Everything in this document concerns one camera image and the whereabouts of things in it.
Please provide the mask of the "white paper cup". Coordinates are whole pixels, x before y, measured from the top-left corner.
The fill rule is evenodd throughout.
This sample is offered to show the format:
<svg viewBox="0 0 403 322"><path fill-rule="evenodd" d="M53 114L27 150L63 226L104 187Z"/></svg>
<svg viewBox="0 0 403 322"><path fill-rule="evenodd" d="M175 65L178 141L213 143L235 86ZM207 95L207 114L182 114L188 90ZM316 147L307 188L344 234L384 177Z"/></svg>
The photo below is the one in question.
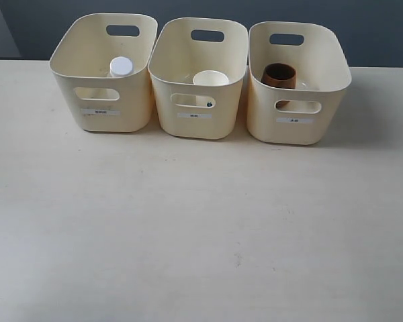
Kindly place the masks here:
<svg viewBox="0 0 403 322"><path fill-rule="evenodd" d="M199 86L223 86L229 84L229 78L226 74L217 70L203 70L193 77L193 84ZM216 104L213 97L198 95L195 97L195 105L202 108L211 108Z"/></svg>

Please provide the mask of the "brown wooden cup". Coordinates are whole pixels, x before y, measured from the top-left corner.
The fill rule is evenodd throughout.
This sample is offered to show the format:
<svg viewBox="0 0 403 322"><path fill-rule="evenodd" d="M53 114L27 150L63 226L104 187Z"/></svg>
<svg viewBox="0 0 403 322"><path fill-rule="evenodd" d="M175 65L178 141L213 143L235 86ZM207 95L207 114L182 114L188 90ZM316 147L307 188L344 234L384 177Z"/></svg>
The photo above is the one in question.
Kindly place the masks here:
<svg viewBox="0 0 403 322"><path fill-rule="evenodd" d="M272 63L265 67L261 82L279 89L296 88L296 70L284 63Z"/></svg>

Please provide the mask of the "clear plastic bottle white cap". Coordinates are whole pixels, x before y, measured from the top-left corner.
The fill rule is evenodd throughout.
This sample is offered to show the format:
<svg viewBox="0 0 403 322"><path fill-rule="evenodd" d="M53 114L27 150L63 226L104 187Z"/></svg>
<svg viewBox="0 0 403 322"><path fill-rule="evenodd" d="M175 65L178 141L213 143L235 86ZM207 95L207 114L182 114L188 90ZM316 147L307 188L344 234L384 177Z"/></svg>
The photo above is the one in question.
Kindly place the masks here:
<svg viewBox="0 0 403 322"><path fill-rule="evenodd" d="M129 76L134 71L133 62L125 56L117 56L109 63L109 71L105 74L107 78L120 78ZM88 99L106 99L118 100L119 93L114 89L89 89L87 93Z"/></svg>

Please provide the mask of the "cream plastic bin middle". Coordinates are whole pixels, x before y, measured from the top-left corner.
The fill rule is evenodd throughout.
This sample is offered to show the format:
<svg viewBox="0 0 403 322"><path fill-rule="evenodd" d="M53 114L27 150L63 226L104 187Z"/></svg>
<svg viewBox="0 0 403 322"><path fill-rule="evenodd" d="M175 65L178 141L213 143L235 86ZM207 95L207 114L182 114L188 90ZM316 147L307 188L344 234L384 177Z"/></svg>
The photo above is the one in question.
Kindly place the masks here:
<svg viewBox="0 0 403 322"><path fill-rule="evenodd" d="M247 69L248 30L225 19L166 23L148 63L162 129L219 140L234 128Z"/></svg>

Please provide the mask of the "cream plastic bin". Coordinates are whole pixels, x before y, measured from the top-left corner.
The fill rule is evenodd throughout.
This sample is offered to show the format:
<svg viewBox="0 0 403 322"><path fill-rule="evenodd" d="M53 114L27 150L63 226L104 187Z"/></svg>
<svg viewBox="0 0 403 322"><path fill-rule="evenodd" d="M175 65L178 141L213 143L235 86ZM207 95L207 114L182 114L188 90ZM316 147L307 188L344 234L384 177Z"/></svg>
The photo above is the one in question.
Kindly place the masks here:
<svg viewBox="0 0 403 322"><path fill-rule="evenodd" d="M295 69L294 88L262 83L265 68L272 63ZM351 80L343 49L330 29L313 23L256 23L249 30L248 131L267 143L315 144Z"/></svg>
<svg viewBox="0 0 403 322"><path fill-rule="evenodd" d="M67 30L50 58L50 69L81 129L129 133L147 125L154 106L148 61L157 30L155 18L137 13L92 13ZM105 77L117 56L133 62L133 73ZM88 99L88 90L98 88L114 89L120 98Z"/></svg>
<svg viewBox="0 0 403 322"><path fill-rule="evenodd" d="M166 23L148 63L162 129L219 140L234 128L247 69L248 30L225 19Z"/></svg>

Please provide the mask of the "cream plastic bin right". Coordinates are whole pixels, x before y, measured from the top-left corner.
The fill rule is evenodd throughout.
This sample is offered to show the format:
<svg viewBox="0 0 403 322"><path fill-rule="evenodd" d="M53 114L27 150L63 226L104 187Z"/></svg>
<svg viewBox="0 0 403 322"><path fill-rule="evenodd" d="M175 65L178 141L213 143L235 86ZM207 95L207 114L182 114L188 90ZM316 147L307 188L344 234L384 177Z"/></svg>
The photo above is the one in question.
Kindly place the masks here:
<svg viewBox="0 0 403 322"><path fill-rule="evenodd" d="M295 69L294 88L262 83L265 68L272 63ZM256 23L249 30L248 131L267 143L315 144L351 80L343 49L330 29L313 23Z"/></svg>

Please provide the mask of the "cream plastic bin left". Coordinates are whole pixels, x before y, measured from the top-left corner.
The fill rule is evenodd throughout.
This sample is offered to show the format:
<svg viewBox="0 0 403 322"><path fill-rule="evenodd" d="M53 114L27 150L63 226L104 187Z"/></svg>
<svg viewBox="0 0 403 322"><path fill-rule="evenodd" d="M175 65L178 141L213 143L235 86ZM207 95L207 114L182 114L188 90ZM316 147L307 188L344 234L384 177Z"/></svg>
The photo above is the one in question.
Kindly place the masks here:
<svg viewBox="0 0 403 322"><path fill-rule="evenodd" d="M50 69L81 129L129 133L147 125L154 106L148 61L157 30L155 18L137 13L92 13L67 30L50 58ZM133 62L133 73L105 77L117 56ZM88 99L88 90L98 88L114 89L120 98Z"/></svg>

